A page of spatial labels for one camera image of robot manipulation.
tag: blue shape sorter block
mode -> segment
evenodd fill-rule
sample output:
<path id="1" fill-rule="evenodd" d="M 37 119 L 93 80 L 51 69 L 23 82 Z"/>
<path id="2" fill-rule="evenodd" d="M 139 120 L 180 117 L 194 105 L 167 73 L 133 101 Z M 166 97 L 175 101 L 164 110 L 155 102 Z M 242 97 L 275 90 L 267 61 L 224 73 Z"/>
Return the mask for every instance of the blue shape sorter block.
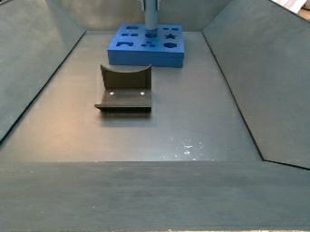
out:
<path id="1" fill-rule="evenodd" d="M 180 25 L 160 24 L 147 31 L 143 24 L 121 24 L 108 47 L 111 65 L 183 67 L 184 42 Z"/>

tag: metal rod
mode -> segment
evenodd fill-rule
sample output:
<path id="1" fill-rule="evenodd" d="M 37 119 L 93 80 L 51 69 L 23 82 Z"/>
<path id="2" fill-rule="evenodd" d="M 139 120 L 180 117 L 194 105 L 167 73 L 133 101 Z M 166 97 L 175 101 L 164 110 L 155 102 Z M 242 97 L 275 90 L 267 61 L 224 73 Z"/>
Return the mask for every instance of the metal rod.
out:
<path id="1" fill-rule="evenodd" d="M 157 29 L 159 11 L 157 0 L 144 0 L 145 29 L 152 31 Z"/>

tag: star-shaped hole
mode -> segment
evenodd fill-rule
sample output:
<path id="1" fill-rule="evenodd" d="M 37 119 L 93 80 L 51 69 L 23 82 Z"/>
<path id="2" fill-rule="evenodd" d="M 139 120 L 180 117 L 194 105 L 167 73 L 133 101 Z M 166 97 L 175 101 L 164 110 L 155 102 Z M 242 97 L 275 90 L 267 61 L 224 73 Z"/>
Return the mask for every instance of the star-shaped hole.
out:
<path id="1" fill-rule="evenodd" d="M 175 39 L 176 35 L 172 35 L 172 34 L 167 34 L 166 35 L 166 39 Z"/>

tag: gray plastic surface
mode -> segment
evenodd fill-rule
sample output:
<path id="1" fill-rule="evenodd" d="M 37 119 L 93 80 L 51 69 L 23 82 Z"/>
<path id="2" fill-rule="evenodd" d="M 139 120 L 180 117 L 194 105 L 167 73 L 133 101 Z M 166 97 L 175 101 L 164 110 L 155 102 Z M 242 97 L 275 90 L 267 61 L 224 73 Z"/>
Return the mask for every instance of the gray plastic surface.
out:
<path id="1" fill-rule="evenodd" d="M 260 161 L 202 33 L 184 33 L 184 68 L 152 67 L 149 117 L 104 118 L 99 65 L 113 33 L 88 33 L 16 130 L 0 161 Z"/>
<path id="2" fill-rule="evenodd" d="M 203 32 L 264 159 L 310 168 L 310 24 L 234 0 Z"/>
<path id="3" fill-rule="evenodd" d="M 0 140 L 84 34 L 53 0 L 0 5 Z"/>
<path id="4" fill-rule="evenodd" d="M 144 22 L 137 0 L 56 1 L 89 31 L 115 31 L 120 24 Z M 180 24 L 184 31 L 200 32 L 228 2 L 230 0 L 164 0 L 159 23 Z"/>
<path id="5" fill-rule="evenodd" d="M 5 163 L 1 230 L 308 231 L 308 179 L 264 162 Z"/>

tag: bin floor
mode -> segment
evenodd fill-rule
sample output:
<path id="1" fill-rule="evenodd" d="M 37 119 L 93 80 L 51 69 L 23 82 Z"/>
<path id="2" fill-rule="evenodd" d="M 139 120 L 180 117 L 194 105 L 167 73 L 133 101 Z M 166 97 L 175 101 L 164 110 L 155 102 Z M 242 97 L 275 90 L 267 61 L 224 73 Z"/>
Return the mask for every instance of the bin floor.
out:
<path id="1" fill-rule="evenodd" d="M 152 68 L 152 113 L 104 115 L 99 65 L 113 32 L 88 32 L 0 147 L 0 161 L 260 161 L 202 33 L 184 68 Z"/>

